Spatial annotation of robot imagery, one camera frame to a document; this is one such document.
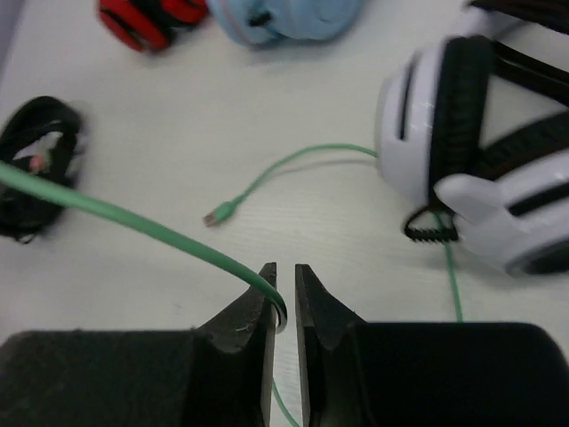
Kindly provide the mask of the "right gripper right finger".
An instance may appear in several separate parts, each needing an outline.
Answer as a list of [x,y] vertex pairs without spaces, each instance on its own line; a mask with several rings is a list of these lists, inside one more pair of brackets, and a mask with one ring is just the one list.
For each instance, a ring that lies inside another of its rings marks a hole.
[[368,322],[295,268],[306,426],[565,426],[568,364],[519,322]]

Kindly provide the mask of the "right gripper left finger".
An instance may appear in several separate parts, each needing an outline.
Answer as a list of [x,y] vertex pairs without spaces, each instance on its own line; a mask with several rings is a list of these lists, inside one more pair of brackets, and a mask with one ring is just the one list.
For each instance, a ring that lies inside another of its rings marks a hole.
[[275,316],[249,289],[183,330],[36,330],[1,347],[4,426],[266,426]]

